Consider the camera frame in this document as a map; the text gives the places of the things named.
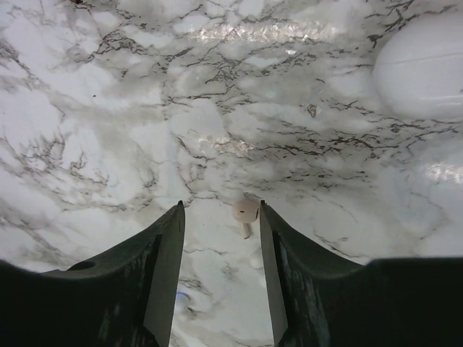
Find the white earbud charging case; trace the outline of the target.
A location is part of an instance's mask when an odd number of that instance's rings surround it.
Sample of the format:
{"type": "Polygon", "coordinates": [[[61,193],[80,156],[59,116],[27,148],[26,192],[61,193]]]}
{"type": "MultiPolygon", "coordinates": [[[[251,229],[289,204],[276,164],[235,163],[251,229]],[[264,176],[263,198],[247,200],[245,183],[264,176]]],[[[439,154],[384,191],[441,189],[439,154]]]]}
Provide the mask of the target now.
{"type": "Polygon", "coordinates": [[[403,27],[378,54],[373,80],[381,103],[398,116],[462,118],[462,14],[403,27]]]}

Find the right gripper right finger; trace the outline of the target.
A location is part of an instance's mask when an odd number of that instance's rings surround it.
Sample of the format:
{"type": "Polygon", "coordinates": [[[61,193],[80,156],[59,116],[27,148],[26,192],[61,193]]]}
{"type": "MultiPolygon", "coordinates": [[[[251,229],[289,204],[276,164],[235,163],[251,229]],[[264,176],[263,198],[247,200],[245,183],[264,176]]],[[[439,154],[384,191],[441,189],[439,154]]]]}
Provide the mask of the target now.
{"type": "Polygon", "coordinates": [[[462,259],[357,264],[260,206],[260,239],[276,346],[460,346],[462,259]]]}

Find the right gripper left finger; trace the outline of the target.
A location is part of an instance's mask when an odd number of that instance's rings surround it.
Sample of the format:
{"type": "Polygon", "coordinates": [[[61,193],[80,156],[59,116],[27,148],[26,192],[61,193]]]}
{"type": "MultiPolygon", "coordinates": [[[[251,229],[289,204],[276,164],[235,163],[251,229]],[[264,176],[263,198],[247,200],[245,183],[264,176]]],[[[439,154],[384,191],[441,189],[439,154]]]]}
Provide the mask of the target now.
{"type": "Polygon", "coordinates": [[[185,231],[183,204],[67,270],[1,262],[3,346],[167,346],[185,231]]]}

